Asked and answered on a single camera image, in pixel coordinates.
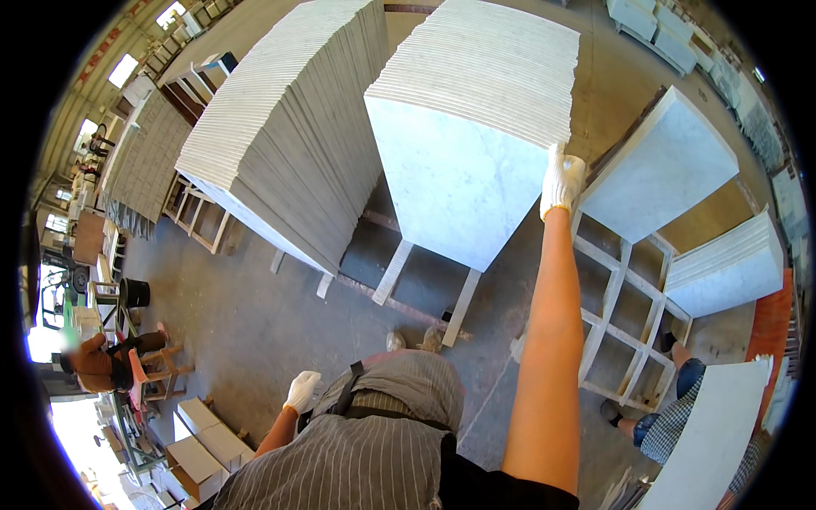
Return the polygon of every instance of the concrete floor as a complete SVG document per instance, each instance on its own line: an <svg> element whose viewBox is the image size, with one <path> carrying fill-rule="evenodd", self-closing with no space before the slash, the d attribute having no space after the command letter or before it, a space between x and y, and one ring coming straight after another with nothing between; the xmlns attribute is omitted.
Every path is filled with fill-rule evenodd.
<svg viewBox="0 0 816 510"><path fill-rule="evenodd" d="M617 34L599 2L574 0L566 10L539 0L502 3L581 33L568 153L587 161L599 156L617 141L660 85L676 85L737 154L740 176L760 207L770 200L765 174L748 142L698 74L681 81L650 50ZM292 0L246 0L210 33L191 43L174 66L218 51L231 50L240 58L295 4ZM424 18L397 13L387 17L392 49ZM443 353L456 366L468 391L459 452L487 469L500 465L515 395L518 365L509 357L509 344L524 328L530 307L542 238L537 207L479 283L463 324L473 333L473 341L459 341ZM375 190L370 208L393 216L384 181ZM743 195L731 182L661 233L680 251L687 251L750 215ZM614 234L610 236L591 220L582 223L582 234L614 255ZM341 272L376 287L399 239L395 232L361 221ZM389 331L399 330L410 344L421 341L424 332L418 322L379 307L336 282L326 299L319 299L315 291L321 275L290 257L284 259L278 275L271 274L268 269L274 252L266 241L246 231L233 255L213 256L163 218L156 242L130 241L124 268L126 276L150 282L152 301L143 311L143 329L164 321L174 342L184 345L184 355L196 365L195 373L185 381L188 397L211 394L224 422L233 430L248 430L250 442L255 443L271 427L290 381L301 370L319 370L324 380L331 381L354 361L384 350ZM650 247L639 243L633 254L633 268L656 280L659 262ZM576 260L583 306L597 309L609 273L581 254ZM440 316L455 304L467 272L464 266L417 247L394 298ZM753 309L749 303L695 321L689 341L692 352L710 363L744 359ZM624 286L612 322L639 336L647 312L645 299ZM605 341L590 380L606 381L616 388L631 359L626 349L620 342ZM653 476L659 466L600 419L601 397L581 390L580 399L579 497L582 508L593 508L627 467ZM162 417L153 424L164 442L173 441L174 406L174 401L162 405ZM639 413L629 410L628 416Z"/></svg>

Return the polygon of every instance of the white cotton glove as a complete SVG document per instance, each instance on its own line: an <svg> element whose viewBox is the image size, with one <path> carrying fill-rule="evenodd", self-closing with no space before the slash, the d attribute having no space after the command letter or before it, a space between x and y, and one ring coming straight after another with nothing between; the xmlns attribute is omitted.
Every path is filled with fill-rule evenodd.
<svg viewBox="0 0 816 510"><path fill-rule="evenodd" d="M564 155L564 144L552 144L549 164L541 189L541 220L553 207L562 207L572 214L575 200L583 191L586 164L576 156Z"/></svg>
<svg viewBox="0 0 816 510"><path fill-rule="evenodd" d="M295 377L289 387L289 398L283 406L289 406L297 411L298 416L312 409L314 406L314 393L322 384L320 383L320 372L304 370Z"/></svg>

